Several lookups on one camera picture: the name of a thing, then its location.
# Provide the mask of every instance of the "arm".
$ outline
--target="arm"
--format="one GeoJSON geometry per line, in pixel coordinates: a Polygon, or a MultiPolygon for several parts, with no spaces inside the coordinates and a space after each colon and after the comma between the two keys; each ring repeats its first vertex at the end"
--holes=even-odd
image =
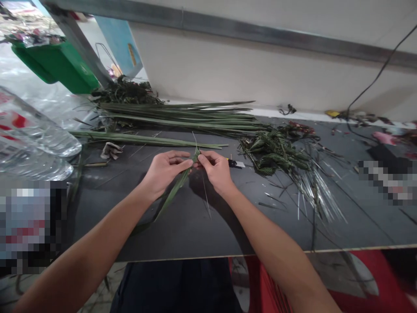
{"type": "Polygon", "coordinates": [[[93,229],[48,267],[15,312],[76,312],[97,289],[148,207],[180,172],[192,166],[187,152],[154,157],[143,181],[93,229]]]}
{"type": "Polygon", "coordinates": [[[227,159],[214,151],[201,153],[199,161],[214,189],[232,208],[257,256],[284,290],[294,311],[340,312],[299,245],[236,188],[227,159]]]}

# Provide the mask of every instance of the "dark pants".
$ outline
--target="dark pants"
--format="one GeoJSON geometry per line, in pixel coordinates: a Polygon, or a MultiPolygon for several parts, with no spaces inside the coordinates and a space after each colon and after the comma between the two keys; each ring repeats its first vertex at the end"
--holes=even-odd
{"type": "Polygon", "coordinates": [[[129,263],[111,313],[242,312],[227,258],[129,263]]]}

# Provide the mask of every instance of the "table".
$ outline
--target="table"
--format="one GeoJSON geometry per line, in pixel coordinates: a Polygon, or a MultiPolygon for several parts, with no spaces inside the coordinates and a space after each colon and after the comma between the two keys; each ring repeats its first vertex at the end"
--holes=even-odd
{"type": "MultiPolygon", "coordinates": [[[[279,125],[285,120],[261,118],[265,122],[279,125]]],[[[300,200],[298,219],[298,190],[295,185],[287,188],[279,202],[266,193],[278,198],[282,189],[273,186],[267,179],[256,174],[251,167],[231,169],[234,183],[247,198],[267,217],[287,232],[300,247],[308,251],[324,252],[337,250],[380,249],[381,247],[417,246],[417,220],[415,206],[393,206],[386,196],[378,192],[370,181],[360,179],[353,169],[359,160],[371,160],[366,152],[369,148],[354,134],[345,134],[345,124],[338,125],[334,136],[331,129],[335,123],[297,121],[315,128],[321,144],[341,154],[352,164],[338,164],[326,159],[342,178],[336,175],[325,180],[339,203],[347,223],[336,220],[324,225],[318,218],[313,223],[312,207],[306,208],[300,200]],[[275,206],[272,209],[259,203],[275,206]]],[[[355,129],[370,136],[378,127],[355,129]]],[[[151,136],[155,130],[144,130],[139,134],[151,136]]],[[[188,132],[163,131],[159,137],[194,141],[188,132]]],[[[252,165],[238,154],[238,141],[211,135],[196,134],[200,143],[228,143],[218,150],[225,157],[252,165]]],[[[123,154],[108,167],[84,168],[74,205],[68,212],[68,243],[71,244],[92,229],[119,201],[121,201],[144,177],[154,155],[171,150],[169,147],[126,145],[123,154]]],[[[194,153],[194,148],[176,148],[194,153]]],[[[87,163],[100,161],[100,150],[92,149],[87,163]]],[[[270,179],[279,185],[291,183],[283,172],[270,179]]],[[[140,220],[151,220],[160,202],[154,203],[140,220]]],[[[130,237],[116,261],[173,260],[217,256],[250,255],[254,251],[226,202],[214,191],[205,172],[193,172],[188,182],[180,189],[170,207],[149,229],[130,237]],[[211,208],[211,219],[203,188],[203,179],[211,208]]]]}

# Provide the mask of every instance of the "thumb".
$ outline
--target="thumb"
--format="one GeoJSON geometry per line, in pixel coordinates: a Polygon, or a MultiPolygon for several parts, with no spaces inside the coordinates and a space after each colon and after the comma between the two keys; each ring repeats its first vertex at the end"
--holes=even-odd
{"type": "Polygon", "coordinates": [[[198,158],[199,158],[201,165],[204,166],[206,171],[207,169],[212,167],[212,164],[210,163],[209,160],[207,160],[207,158],[204,155],[200,154],[198,158]]]}
{"type": "Polygon", "coordinates": [[[184,162],[181,162],[180,164],[174,165],[173,168],[174,168],[174,171],[178,174],[190,168],[192,165],[193,165],[192,160],[185,160],[184,162]]]}

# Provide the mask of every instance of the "bottle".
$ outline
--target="bottle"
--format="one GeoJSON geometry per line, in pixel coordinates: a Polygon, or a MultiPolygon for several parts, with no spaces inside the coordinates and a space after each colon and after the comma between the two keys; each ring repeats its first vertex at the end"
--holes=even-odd
{"type": "Polygon", "coordinates": [[[60,157],[70,157],[81,151],[81,144],[73,135],[2,86],[0,129],[60,157]]]}
{"type": "Polygon", "coordinates": [[[0,133],[0,173],[28,180],[64,180],[72,172],[65,160],[0,133]]]}

